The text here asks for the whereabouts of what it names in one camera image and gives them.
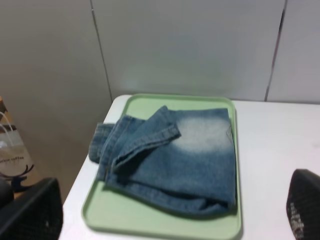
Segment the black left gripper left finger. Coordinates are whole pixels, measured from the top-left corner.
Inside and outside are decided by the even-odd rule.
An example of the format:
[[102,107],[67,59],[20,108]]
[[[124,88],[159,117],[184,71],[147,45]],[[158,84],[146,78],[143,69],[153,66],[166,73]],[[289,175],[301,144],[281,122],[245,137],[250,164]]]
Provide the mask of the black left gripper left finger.
[[63,226],[58,180],[44,178],[17,198],[6,182],[0,187],[2,240],[57,240]]

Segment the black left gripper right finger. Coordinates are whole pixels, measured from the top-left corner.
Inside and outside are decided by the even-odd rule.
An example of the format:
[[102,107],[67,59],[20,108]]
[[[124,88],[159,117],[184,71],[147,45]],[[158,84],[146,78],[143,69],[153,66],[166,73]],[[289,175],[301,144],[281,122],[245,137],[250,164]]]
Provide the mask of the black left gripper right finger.
[[295,239],[320,238],[320,177],[317,174],[307,169],[293,172],[286,214]]

